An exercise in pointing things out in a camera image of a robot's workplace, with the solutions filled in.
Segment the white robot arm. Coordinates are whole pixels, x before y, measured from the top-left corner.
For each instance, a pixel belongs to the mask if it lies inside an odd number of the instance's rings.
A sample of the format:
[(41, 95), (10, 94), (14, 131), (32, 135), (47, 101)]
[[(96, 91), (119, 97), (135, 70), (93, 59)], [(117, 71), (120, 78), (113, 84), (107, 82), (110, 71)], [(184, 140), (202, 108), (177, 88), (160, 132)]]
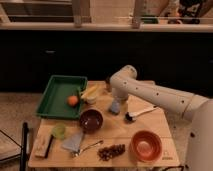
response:
[(191, 122), (183, 171), (213, 169), (213, 98), (150, 84), (136, 79), (137, 70), (126, 65), (110, 77), (114, 98), (134, 95)]

